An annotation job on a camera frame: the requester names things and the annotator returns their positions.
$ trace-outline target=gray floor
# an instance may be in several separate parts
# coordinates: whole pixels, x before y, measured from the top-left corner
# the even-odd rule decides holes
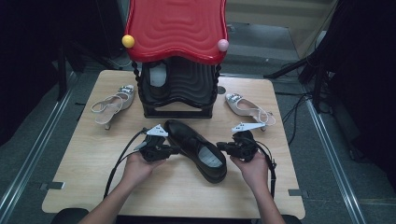
[[[236,23],[233,27],[235,29],[230,32],[231,46],[222,64],[223,76],[262,78],[262,75],[271,74],[298,60],[287,29]],[[114,61],[119,64],[129,62],[126,55]],[[21,195],[17,195],[17,203],[15,207],[11,205],[9,210],[12,213],[3,219],[4,223],[50,223],[54,215],[45,214],[41,210],[46,191],[39,189],[40,185],[52,180],[83,109],[82,105],[76,103],[84,104],[88,100],[94,82],[102,70],[104,68],[101,65],[88,62],[85,72],[76,75],[78,81],[76,85],[71,85],[73,89],[64,112],[57,117],[55,129],[49,132],[48,142],[43,146],[42,153],[36,155],[39,160],[33,164],[34,170],[28,174],[28,181],[19,185]],[[130,65],[125,67],[125,70],[131,70]],[[304,92],[297,80],[298,71],[273,80],[276,92]],[[25,159],[32,155],[29,153],[35,148],[35,140],[56,106],[56,97],[57,87],[54,87],[26,118],[14,137],[0,147],[0,193],[10,193],[8,188],[23,167]],[[277,94],[276,99],[281,116],[284,116],[297,103],[299,96]],[[345,172],[346,180],[359,201],[359,208],[363,214],[361,223],[394,223],[395,193],[385,174],[369,162],[352,161],[345,139],[334,118],[327,114],[321,114],[319,118],[325,124],[325,131],[330,136],[342,171]],[[302,222],[358,223],[350,216],[353,213],[348,211],[349,206],[346,205],[337,173],[329,162],[328,149],[323,146],[309,104],[299,107],[295,124],[293,118],[284,124],[289,139],[294,125],[297,132],[290,144],[290,152],[300,189],[304,194],[306,216]]]

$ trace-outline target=pink ball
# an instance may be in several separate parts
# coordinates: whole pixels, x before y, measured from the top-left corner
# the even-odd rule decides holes
[[[218,42],[219,51],[227,51],[228,46],[230,46],[230,44],[228,43],[228,40],[226,40],[226,39],[219,40],[219,42]]]

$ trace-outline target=shoe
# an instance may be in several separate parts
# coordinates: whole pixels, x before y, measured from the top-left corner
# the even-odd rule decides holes
[[[166,99],[170,94],[168,79],[170,76],[169,60],[161,60],[142,64],[142,76],[148,81],[148,89],[152,98]]]
[[[123,86],[115,95],[108,96],[105,100],[99,101],[91,106],[91,111],[97,113],[95,122],[105,125],[105,129],[110,129],[110,121],[113,116],[131,106],[134,99],[134,85]]]
[[[180,154],[188,157],[210,183],[221,182],[227,174],[224,154],[198,132],[176,119],[165,122],[171,145],[180,146]]]
[[[276,123],[276,120],[271,112],[261,109],[259,106],[251,103],[238,93],[226,94],[225,99],[235,114],[239,116],[251,116],[257,122],[264,123],[265,126],[262,127],[262,131],[265,131],[267,126],[271,126]]]

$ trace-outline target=yellow ball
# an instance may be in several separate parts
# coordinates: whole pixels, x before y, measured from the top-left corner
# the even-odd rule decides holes
[[[122,37],[122,45],[127,48],[130,49],[131,47],[134,46],[134,37],[131,35],[125,35]]]

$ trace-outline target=black leather shoe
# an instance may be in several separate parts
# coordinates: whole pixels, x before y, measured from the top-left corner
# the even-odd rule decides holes
[[[165,122],[171,145],[180,146],[180,154],[195,162],[198,170],[210,183],[221,182],[227,174],[224,154],[198,132],[176,119]]]

